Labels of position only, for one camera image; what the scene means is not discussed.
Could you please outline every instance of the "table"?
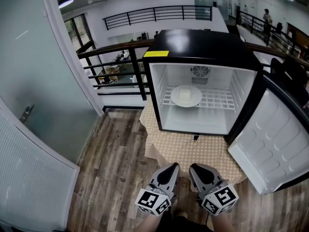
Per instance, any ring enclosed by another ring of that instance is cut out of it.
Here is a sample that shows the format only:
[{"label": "table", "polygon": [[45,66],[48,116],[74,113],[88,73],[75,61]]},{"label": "table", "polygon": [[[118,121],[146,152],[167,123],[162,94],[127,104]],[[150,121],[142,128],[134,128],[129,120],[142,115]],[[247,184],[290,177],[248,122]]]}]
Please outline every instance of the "table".
[{"label": "table", "polygon": [[180,176],[190,178],[189,167],[192,163],[206,164],[216,168],[222,178],[233,185],[247,178],[228,153],[222,136],[201,135],[194,142],[193,134],[160,131],[149,96],[140,122],[148,133],[145,156],[157,159],[160,166],[178,162],[181,168]]}]

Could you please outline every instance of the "wooden floor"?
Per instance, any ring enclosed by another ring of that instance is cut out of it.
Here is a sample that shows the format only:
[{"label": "wooden floor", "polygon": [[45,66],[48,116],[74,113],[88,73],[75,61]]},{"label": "wooden floor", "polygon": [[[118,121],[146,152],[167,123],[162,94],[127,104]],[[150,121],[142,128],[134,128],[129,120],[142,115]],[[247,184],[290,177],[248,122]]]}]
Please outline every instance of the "wooden floor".
[{"label": "wooden floor", "polygon": [[[147,133],[141,110],[107,110],[98,123],[81,167],[71,202],[68,231],[131,232],[145,214],[134,205],[157,161],[144,156]],[[240,232],[309,231],[309,181],[268,195],[259,195],[248,180],[235,186],[239,201],[229,216]],[[190,181],[180,178],[177,207],[189,220],[205,224],[207,213],[195,202]]]}]

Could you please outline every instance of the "open fridge door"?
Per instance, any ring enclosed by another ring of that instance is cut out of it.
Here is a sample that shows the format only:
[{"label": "open fridge door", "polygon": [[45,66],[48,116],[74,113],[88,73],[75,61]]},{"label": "open fridge door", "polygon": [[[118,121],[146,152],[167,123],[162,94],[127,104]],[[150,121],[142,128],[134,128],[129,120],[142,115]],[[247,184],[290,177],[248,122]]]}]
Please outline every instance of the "open fridge door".
[{"label": "open fridge door", "polygon": [[228,151],[256,190],[266,194],[309,177],[309,117],[267,75],[260,92],[258,106]]}]

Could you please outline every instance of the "wooden handrail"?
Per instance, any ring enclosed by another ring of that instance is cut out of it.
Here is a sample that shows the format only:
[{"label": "wooden handrail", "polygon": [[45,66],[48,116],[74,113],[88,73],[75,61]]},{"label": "wooden handrail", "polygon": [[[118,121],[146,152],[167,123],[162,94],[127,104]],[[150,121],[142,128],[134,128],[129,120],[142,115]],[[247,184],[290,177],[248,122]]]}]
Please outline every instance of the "wooden handrail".
[{"label": "wooden handrail", "polygon": [[149,47],[154,40],[141,40],[141,41],[130,41],[130,42],[125,42],[121,44],[112,44],[104,47],[97,48],[95,50],[89,51],[89,52],[83,52],[77,54],[78,58],[88,58],[104,53],[109,53],[109,52],[116,52],[116,51],[122,51],[122,50],[127,50],[129,48],[142,48],[142,47]]},{"label": "wooden handrail", "polygon": [[[130,41],[130,42],[125,42],[121,44],[113,44],[113,45],[108,45],[105,47],[97,48],[95,50],[89,51],[89,52],[83,52],[77,54],[78,58],[88,58],[100,54],[105,54],[109,52],[115,52],[115,51],[121,51],[121,50],[126,50],[129,48],[141,48],[141,47],[149,47],[153,43],[154,39],[151,40],[141,40],[141,41]],[[253,52],[261,52],[269,55],[273,55],[276,57],[280,58],[286,58],[287,56],[292,57],[297,63],[300,65],[306,67],[306,69],[309,69],[309,62],[306,62],[304,60],[301,60],[299,58],[295,58],[293,55],[272,49],[267,46],[262,46],[258,44],[252,44],[252,43],[245,43],[249,49],[251,49]]]}]

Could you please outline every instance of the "glass door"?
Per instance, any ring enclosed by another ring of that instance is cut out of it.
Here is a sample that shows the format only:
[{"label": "glass door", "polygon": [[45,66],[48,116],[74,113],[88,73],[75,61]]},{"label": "glass door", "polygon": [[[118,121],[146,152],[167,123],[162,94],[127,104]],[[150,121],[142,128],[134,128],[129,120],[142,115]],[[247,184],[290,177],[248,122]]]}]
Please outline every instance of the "glass door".
[{"label": "glass door", "polygon": [[98,115],[63,57],[43,0],[0,0],[0,16],[0,97],[37,137],[77,163]]}]

